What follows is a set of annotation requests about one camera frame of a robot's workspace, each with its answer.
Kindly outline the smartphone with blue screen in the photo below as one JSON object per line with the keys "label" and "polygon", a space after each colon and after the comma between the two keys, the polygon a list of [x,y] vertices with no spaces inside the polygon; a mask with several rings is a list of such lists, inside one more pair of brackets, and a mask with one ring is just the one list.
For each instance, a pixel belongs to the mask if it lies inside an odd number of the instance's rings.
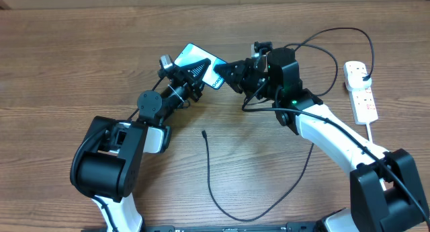
{"label": "smartphone with blue screen", "polygon": [[193,43],[185,46],[174,63],[179,67],[193,67],[191,73],[195,76],[204,73],[202,81],[212,89],[220,89],[224,83],[224,79],[215,72],[214,67],[226,64],[226,61]]}

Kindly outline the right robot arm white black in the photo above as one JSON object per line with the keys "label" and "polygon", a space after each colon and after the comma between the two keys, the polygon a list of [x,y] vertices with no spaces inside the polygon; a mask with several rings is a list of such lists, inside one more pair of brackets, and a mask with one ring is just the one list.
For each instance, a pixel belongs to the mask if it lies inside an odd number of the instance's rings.
{"label": "right robot arm white black", "polygon": [[273,100],[268,110],[279,123],[318,146],[349,176],[350,207],[317,221],[315,231],[406,231],[429,222],[413,157],[363,138],[304,89],[292,49],[264,51],[214,70],[235,92]]}

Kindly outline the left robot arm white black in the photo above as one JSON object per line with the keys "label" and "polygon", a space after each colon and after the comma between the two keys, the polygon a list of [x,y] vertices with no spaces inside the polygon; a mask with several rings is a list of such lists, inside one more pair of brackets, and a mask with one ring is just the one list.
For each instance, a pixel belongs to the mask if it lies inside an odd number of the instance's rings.
{"label": "left robot arm white black", "polygon": [[164,122],[175,110],[199,100],[210,64],[210,59],[202,59],[179,67],[165,55],[158,75],[170,84],[161,93],[151,89],[139,95],[136,120],[93,119],[73,158],[70,181],[96,203],[106,231],[145,230],[132,195],[142,156],[164,153],[169,147],[172,131]]}

